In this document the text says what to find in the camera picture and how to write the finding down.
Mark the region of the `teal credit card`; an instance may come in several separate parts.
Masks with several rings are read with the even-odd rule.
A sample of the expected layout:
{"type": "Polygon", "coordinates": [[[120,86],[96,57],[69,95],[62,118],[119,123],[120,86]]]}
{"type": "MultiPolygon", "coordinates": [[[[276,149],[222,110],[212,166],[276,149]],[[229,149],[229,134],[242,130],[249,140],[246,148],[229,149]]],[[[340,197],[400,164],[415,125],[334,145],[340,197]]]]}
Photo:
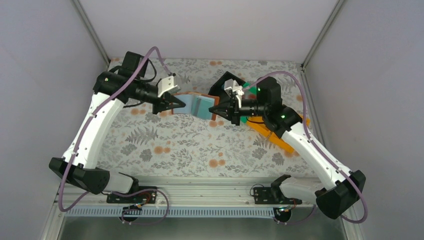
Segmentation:
{"type": "Polygon", "coordinates": [[[191,114],[203,120],[211,120],[213,114],[209,108],[215,105],[215,99],[207,96],[195,96],[192,103],[191,114]]]}

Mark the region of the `brown leather card holder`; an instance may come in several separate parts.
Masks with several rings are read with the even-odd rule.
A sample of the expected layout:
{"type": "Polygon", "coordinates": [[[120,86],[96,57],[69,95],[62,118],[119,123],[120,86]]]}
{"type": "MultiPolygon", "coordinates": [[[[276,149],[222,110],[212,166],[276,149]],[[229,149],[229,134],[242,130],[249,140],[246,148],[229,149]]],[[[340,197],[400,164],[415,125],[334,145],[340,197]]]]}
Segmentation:
{"type": "Polygon", "coordinates": [[[219,103],[220,98],[218,96],[199,92],[176,93],[174,96],[184,102],[185,107],[172,109],[171,113],[173,115],[186,114],[202,120],[216,120],[217,115],[211,113],[209,108],[219,103]]]}

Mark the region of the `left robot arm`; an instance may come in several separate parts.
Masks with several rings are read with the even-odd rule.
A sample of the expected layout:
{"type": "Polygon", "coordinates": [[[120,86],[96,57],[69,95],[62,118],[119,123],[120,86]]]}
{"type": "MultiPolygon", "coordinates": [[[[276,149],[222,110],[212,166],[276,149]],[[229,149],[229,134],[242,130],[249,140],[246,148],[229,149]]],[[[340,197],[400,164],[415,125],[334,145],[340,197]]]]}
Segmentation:
{"type": "Polygon", "coordinates": [[[149,59],[128,51],[121,65],[102,72],[93,87],[88,112],[69,148],[61,157],[53,157],[49,168],[66,184],[92,194],[119,192],[124,201],[131,203],[139,197],[134,177],[112,173],[99,168],[100,150],[118,113],[129,100],[152,105],[153,114],[185,107],[173,94],[179,91],[176,74],[157,83],[144,79],[149,59]]]}

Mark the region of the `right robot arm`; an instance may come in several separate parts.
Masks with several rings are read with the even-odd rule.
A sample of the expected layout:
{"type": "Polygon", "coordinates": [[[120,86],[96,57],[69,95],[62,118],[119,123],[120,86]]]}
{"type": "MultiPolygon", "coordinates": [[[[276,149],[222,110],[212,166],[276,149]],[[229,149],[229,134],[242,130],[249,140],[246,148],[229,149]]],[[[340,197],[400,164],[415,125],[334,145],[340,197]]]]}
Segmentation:
{"type": "Polygon", "coordinates": [[[265,127],[298,152],[315,171],[319,182],[289,175],[278,180],[270,191],[274,202],[309,202],[335,220],[363,198],[365,174],[341,163],[311,134],[303,118],[283,104],[281,87],[275,78],[266,77],[257,84],[255,99],[245,99],[243,86],[234,79],[218,80],[209,93],[220,98],[217,105],[209,108],[211,113],[237,126],[241,117],[261,117],[265,127]]]}

